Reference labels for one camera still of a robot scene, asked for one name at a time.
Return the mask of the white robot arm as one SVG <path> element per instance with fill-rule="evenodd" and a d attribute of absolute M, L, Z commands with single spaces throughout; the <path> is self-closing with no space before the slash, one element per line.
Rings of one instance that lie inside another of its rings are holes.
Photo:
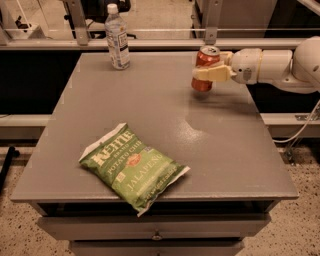
<path fill-rule="evenodd" d="M 205 45 L 192 70 L 193 89 L 207 92 L 214 82 L 271 84 L 287 92 L 320 91 L 320 38 L 311 37 L 292 50 L 246 48 L 232 53 Z"/>

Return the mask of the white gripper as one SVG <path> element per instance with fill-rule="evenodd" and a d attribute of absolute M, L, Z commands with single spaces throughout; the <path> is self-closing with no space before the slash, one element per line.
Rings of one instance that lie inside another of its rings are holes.
<path fill-rule="evenodd" d="M 259 67 L 263 51 L 259 48 L 242 49 L 234 55 L 221 51 L 220 61 L 224 65 L 194 68 L 192 76 L 200 81 L 225 82 L 232 78 L 240 84 L 258 82 Z"/>

